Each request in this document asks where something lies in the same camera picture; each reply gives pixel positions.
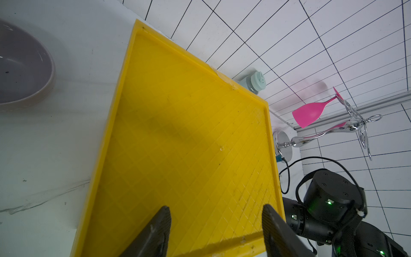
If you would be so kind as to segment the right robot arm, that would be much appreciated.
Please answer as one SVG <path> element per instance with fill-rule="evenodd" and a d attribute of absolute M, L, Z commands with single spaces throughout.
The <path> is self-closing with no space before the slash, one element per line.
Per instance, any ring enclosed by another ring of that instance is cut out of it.
<path fill-rule="evenodd" d="M 365 190 L 349 173 L 344 177 L 325 168 L 305 175 L 295 199 L 283 199 L 286 222 L 300 237 L 332 246 L 334 257 L 406 257 L 398 243 L 364 222 Z"/>

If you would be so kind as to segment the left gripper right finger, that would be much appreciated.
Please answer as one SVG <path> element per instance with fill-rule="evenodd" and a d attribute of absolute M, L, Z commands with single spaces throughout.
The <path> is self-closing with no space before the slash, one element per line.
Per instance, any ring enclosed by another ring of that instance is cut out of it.
<path fill-rule="evenodd" d="M 262 229 L 268 257 L 314 257 L 269 204 L 263 206 Z"/>

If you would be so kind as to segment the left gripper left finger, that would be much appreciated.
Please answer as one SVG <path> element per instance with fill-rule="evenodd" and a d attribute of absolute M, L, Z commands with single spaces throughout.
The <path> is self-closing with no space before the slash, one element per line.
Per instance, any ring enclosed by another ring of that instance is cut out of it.
<path fill-rule="evenodd" d="M 163 206 L 120 257 L 166 257 L 171 230 L 171 212 Z"/>

